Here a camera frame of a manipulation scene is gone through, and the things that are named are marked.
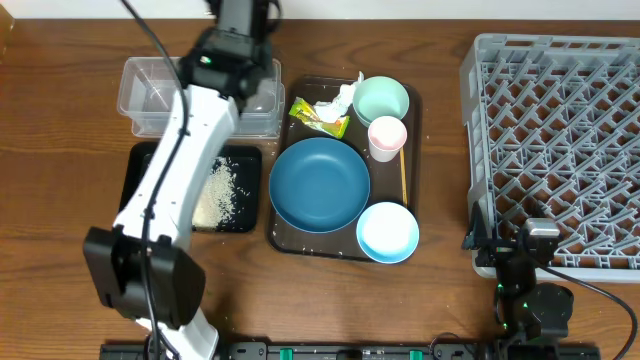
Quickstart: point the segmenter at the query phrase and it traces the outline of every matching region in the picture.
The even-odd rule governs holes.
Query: pink cup
[[[407,141],[407,128],[393,116],[382,116],[371,123],[369,131],[369,152],[379,162],[391,161]]]

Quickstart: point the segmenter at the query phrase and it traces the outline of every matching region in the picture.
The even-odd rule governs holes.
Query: wood surface
[[[207,25],[154,20],[172,55]],[[249,234],[194,236],[205,269],[202,307],[229,338],[295,342],[427,343],[443,331],[491,339],[495,281],[460,250],[467,226],[469,154],[458,69],[480,33],[640,37],[638,22],[286,21],[274,37],[289,86],[304,74],[388,75],[423,101],[420,245],[385,266],[284,255],[265,239],[266,181],[277,145],[260,142],[258,225]],[[20,20],[0,66],[0,358],[95,359],[105,341],[145,331],[100,305],[82,256],[90,226],[116,215],[129,150],[140,141],[116,111],[124,62],[157,56],[128,20]],[[568,339],[612,358],[627,314],[573,285]],[[640,312],[640,286],[604,284]],[[640,359],[640,345],[629,357]]]

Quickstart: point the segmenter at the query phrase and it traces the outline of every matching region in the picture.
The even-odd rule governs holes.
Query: green cup
[[[353,108],[366,127],[382,116],[402,119],[409,111],[409,93],[394,79],[374,76],[358,85],[353,96]]]

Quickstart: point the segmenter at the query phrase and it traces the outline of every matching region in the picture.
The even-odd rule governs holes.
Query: yellow snack wrapper
[[[343,116],[336,120],[335,123],[323,122],[313,110],[313,106],[302,98],[296,98],[291,110],[289,110],[289,115],[300,119],[306,126],[327,133],[337,139],[342,139],[347,125],[349,125],[349,116]]]

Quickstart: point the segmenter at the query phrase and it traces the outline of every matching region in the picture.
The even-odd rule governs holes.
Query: black tray
[[[138,143],[131,148],[127,175],[120,198],[120,211],[124,209],[138,188],[138,184],[147,171],[151,157],[157,147],[158,143],[156,141],[147,141]],[[218,156],[227,157],[231,162],[238,164],[230,167],[230,169],[233,174],[236,174],[234,181],[236,210],[241,211],[236,211],[231,216],[231,221],[220,224],[215,230],[196,230],[195,228],[193,230],[198,232],[224,231],[238,233],[251,231],[256,226],[258,218],[262,153],[254,146],[225,145]]]

